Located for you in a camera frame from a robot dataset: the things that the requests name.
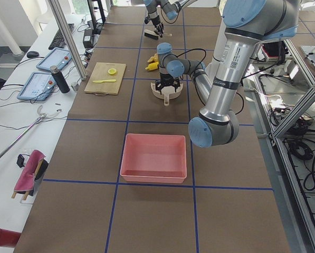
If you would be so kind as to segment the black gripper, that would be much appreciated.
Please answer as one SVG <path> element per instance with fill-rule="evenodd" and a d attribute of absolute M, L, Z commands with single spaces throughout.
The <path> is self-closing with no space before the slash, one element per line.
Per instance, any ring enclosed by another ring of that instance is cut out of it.
<path fill-rule="evenodd" d="M 160 75 L 160 80 L 155 81 L 155 90 L 161 93 L 162 89 L 165 87 L 173 87 L 176 92 L 180 87 L 179 78 L 171 75 Z"/>
<path fill-rule="evenodd" d="M 163 37 L 164 34 L 164 25 L 162 22 L 159 23 L 154 23 L 154 32 L 159 36 L 159 37 Z"/>

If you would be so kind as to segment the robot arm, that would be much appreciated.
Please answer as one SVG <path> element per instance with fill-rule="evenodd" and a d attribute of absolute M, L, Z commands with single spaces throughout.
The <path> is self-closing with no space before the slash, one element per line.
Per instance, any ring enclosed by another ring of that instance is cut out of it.
<path fill-rule="evenodd" d="M 154 31 L 151 34 L 147 34 L 148 37 L 158 39 L 158 37 L 162 37 L 164 33 L 164 25 L 160 20 L 160 16 L 157 11 L 157 6 L 160 6 L 161 11 L 163 11 L 169 20 L 174 20 L 178 17 L 180 11 L 189 6 L 190 4 L 196 2 L 196 0 L 187 0 L 187 1 L 175 1 L 171 4 L 169 1 L 161 0 L 144 0 L 143 3 L 147 9 L 147 16 L 145 17 L 145 24 L 148 24 L 150 21 L 154 25 Z"/>
<path fill-rule="evenodd" d="M 225 46 L 213 78 L 200 61 L 179 59 L 169 43 L 157 46 L 161 85 L 174 86 L 176 79 L 189 75 L 205 102 L 188 124 L 193 144 L 207 148 L 236 139 L 239 122 L 231 104 L 250 58 L 262 43 L 295 36 L 299 7 L 299 1 L 227 1 L 221 22 L 224 35 L 217 38 Z"/>

